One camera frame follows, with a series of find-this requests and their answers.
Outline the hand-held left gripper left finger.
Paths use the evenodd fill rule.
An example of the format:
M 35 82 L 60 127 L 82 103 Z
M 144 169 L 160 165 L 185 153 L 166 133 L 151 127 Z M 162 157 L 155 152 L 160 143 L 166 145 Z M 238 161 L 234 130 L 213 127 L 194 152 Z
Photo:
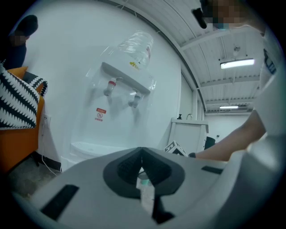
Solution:
M 65 185 L 78 187 L 57 222 L 73 229 L 150 229 L 156 222 L 139 199 L 118 196 L 104 182 L 105 166 L 131 149 L 82 161 L 38 189 L 31 203 L 41 210 Z

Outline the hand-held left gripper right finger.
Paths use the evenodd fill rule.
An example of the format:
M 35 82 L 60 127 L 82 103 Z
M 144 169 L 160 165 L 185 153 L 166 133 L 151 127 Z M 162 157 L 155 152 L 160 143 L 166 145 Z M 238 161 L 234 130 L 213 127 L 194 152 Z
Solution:
M 145 229 L 223 229 L 225 199 L 216 185 L 226 162 L 142 148 L 142 165 L 154 186 L 153 211 Z

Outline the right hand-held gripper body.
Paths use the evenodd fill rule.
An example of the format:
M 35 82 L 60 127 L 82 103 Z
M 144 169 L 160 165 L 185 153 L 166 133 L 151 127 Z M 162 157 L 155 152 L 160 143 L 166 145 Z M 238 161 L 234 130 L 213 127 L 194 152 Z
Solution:
M 172 141 L 168 146 L 166 146 L 164 148 L 164 151 L 167 153 L 181 155 L 184 157 L 188 156 L 188 154 L 185 152 L 185 150 L 175 140 Z

